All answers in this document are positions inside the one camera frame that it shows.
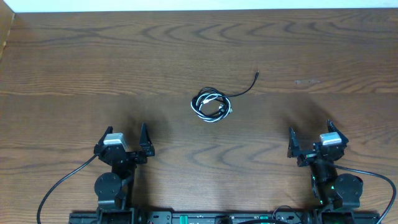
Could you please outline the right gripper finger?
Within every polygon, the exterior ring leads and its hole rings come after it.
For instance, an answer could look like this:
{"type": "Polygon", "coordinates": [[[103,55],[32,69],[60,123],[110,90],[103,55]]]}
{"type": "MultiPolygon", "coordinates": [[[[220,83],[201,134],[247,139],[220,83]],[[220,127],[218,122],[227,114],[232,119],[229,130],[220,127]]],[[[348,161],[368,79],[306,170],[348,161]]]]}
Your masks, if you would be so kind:
{"type": "Polygon", "coordinates": [[[300,145],[299,142],[297,141],[295,131],[293,128],[289,128],[289,146],[288,146],[288,152],[287,152],[287,157],[292,158],[292,157],[298,157],[300,155],[300,145]]]}
{"type": "Polygon", "coordinates": [[[338,130],[338,128],[333,124],[332,120],[328,119],[326,124],[327,124],[328,131],[330,133],[337,133],[339,135],[339,137],[341,138],[341,142],[343,144],[349,143],[348,138],[338,130]]]}

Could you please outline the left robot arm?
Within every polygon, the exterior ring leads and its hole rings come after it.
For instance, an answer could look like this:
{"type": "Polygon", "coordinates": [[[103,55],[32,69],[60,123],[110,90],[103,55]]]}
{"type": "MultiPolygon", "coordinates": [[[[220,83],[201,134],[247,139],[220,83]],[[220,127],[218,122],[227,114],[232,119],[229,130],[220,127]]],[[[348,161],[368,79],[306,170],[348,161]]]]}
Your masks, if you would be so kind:
{"type": "Polygon", "coordinates": [[[94,186],[98,196],[97,223],[139,223],[140,212],[127,204],[134,185],[138,165],[147,163],[155,155],[147,125],[141,126],[138,151],[128,151],[123,133],[108,127],[94,146],[94,155],[111,166],[111,172],[100,175],[94,186]]]}

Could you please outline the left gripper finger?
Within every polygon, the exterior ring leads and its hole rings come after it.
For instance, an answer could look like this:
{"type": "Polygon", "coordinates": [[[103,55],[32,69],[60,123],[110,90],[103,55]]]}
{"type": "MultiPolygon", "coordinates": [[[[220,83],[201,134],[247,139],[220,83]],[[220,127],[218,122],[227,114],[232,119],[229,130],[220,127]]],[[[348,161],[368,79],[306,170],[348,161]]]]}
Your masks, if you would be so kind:
{"type": "Polygon", "coordinates": [[[155,149],[152,141],[150,140],[146,123],[143,123],[141,126],[139,145],[142,148],[142,150],[145,152],[147,157],[155,156],[155,149]]]}
{"type": "Polygon", "coordinates": [[[98,141],[98,144],[99,144],[99,145],[103,145],[106,136],[107,136],[108,134],[112,134],[112,133],[113,133],[113,127],[112,127],[112,126],[108,126],[108,127],[106,128],[106,131],[104,132],[104,134],[102,135],[102,137],[101,137],[100,140],[98,141]]]}

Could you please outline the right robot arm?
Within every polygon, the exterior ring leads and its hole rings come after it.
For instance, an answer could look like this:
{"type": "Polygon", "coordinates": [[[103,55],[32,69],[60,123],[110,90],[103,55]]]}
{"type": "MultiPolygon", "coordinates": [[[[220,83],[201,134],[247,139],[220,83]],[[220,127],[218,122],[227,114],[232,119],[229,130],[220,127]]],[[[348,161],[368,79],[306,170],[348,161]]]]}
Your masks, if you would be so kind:
{"type": "Polygon", "coordinates": [[[302,223],[354,223],[353,210],[360,206],[363,181],[352,174],[339,174],[334,162],[342,158],[349,143],[331,120],[328,132],[320,135],[313,148],[302,150],[295,131],[289,129],[287,157],[295,157],[299,167],[309,166],[312,190],[321,206],[301,217],[302,223]]]}

